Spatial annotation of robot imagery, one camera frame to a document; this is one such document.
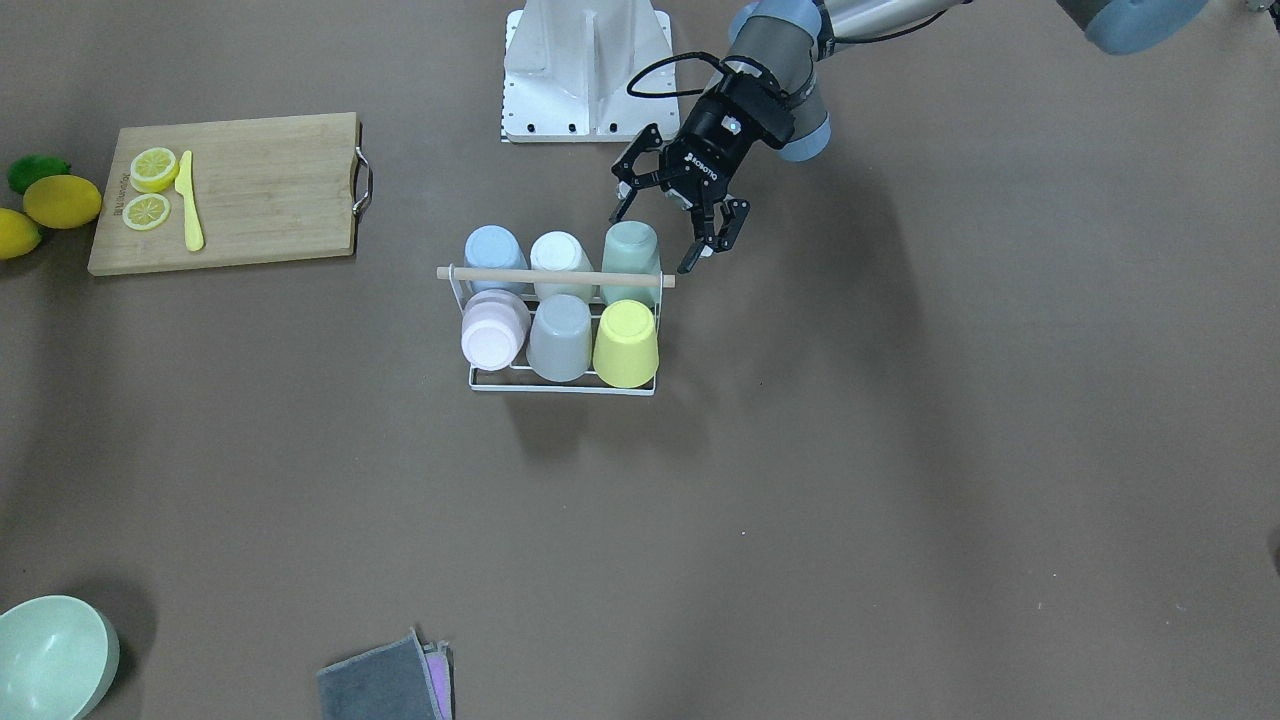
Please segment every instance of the yellow cup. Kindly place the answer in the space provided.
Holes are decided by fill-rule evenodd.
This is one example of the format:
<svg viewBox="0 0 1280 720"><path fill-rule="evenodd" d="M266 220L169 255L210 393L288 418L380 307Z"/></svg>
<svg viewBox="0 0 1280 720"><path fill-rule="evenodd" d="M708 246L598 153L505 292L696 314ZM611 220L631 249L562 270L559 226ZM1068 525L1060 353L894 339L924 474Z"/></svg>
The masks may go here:
<svg viewBox="0 0 1280 720"><path fill-rule="evenodd" d="M591 364L600 379L618 388L640 387L658 374L658 328L653 310L620 300L600 314Z"/></svg>

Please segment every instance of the knife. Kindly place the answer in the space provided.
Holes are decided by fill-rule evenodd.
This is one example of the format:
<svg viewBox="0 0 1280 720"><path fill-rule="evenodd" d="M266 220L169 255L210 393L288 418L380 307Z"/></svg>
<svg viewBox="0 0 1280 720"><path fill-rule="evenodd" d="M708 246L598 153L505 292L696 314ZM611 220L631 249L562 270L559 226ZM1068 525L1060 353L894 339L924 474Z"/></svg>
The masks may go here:
<svg viewBox="0 0 1280 720"><path fill-rule="evenodd" d="M182 152L178 163L178 177L173 188L182 196L182 232L187 240L187 250L195 252L205 246L205 231L200 229L200 215L196 213L196 191L191 187L191 150Z"/></svg>

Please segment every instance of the wooden cutting board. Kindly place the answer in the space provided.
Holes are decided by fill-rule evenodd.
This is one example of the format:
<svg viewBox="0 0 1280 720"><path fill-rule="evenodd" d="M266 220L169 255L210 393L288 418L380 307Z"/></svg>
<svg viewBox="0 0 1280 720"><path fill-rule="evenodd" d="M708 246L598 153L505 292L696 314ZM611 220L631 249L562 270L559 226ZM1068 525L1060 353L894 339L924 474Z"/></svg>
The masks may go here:
<svg viewBox="0 0 1280 720"><path fill-rule="evenodd" d="M355 251L356 113L124 128L102 197L88 272L95 275L334 258ZM192 152L192 186L205 247L183 242L182 196L145 232L123 222L138 196L129 164L148 147Z"/></svg>

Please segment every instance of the robotic arm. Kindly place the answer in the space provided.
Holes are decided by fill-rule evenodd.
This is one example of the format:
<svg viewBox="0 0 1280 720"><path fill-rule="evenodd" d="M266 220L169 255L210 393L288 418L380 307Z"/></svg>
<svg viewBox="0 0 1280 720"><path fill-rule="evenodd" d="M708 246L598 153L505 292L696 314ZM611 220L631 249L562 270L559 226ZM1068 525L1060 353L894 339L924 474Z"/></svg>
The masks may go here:
<svg viewBox="0 0 1280 720"><path fill-rule="evenodd" d="M680 60L703 60L717 70L707 90L678 92L700 97L675 138L664 141L652 124L613 164L620 202L609 222L622 219L636 192L658 187L689 211L694 224L694 243L678 272L687 273L699 259L731 250L751 204L730 195L728 184L751 146L764 142L785 160L803 161L822 152L831 138L817 63L852 45L920 29L948 8L970 1L762 0L742 8L731 24L730 51L723 59L707 53L676 55L631 81L627 90L632 95L663 97L637 92L635 86L649 72ZM1114 55L1161 42L1206 3L1057 0L1089 41ZM658 169L637 174L636 160L646 152L658 154Z"/></svg>

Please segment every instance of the light green bowl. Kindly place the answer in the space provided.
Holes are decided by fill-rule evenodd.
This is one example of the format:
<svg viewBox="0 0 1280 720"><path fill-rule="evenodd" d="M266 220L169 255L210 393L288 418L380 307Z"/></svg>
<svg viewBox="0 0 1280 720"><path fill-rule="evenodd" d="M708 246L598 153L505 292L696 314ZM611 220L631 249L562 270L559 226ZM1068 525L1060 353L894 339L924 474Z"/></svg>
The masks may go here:
<svg viewBox="0 0 1280 720"><path fill-rule="evenodd" d="M106 618L74 597L28 600L0 615L0 717L79 720L102 700L120 662Z"/></svg>

